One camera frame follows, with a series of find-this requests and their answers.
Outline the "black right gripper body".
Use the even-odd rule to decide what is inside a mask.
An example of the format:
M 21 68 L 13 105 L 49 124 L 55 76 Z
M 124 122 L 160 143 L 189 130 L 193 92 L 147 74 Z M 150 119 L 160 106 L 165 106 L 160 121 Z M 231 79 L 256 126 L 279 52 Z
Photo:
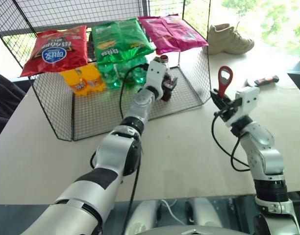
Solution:
M 224 108 L 218 108 L 219 111 L 214 113 L 214 117 L 220 117 L 223 121 L 228 121 L 240 106 L 240 99 L 231 100 Z

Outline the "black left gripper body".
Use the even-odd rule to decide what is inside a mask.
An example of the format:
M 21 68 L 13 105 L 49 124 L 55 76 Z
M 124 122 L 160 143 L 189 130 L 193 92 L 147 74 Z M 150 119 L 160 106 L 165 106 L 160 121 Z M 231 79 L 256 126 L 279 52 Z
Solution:
M 161 97 L 161 100 L 163 101 L 169 101 L 172 96 L 172 90 L 174 89 L 173 85 L 163 82 L 162 83 L 162 90 L 163 95 Z

